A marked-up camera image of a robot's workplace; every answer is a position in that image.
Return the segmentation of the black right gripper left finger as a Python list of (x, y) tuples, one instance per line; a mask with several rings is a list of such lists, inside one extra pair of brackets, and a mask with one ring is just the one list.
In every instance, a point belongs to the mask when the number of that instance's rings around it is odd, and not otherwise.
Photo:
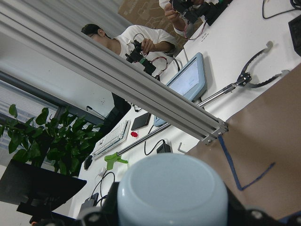
[(79, 212), (78, 226), (118, 226), (117, 191), (119, 182), (114, 182), (102, 207), (94, 206)]

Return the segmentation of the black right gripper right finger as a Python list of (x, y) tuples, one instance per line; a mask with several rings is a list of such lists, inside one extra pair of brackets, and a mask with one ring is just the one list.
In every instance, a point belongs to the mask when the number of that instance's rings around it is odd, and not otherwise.
[(233, 192), (226, 187), (228, 194), (227, 226), (286, 226), (258, 209), (247, 210)]

